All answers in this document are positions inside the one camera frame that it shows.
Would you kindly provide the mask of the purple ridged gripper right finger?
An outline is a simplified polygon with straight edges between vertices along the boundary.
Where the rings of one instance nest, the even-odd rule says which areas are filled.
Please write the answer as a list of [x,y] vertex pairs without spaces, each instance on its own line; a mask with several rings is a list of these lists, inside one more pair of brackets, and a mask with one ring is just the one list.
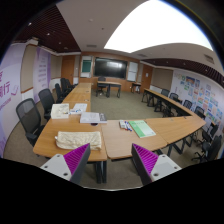
[[142,146],[132,144],[132,159],[143,185],[181,170],[167,155],[157,155]]

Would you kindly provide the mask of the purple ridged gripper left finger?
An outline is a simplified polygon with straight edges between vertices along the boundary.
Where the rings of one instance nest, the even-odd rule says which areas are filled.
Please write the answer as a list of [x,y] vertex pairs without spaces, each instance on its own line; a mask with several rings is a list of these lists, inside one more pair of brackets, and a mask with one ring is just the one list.
[[72,183],[79,184],[90,152],[90,144],[85,144],[65,155],[56,154],[42,165],[41,169]]

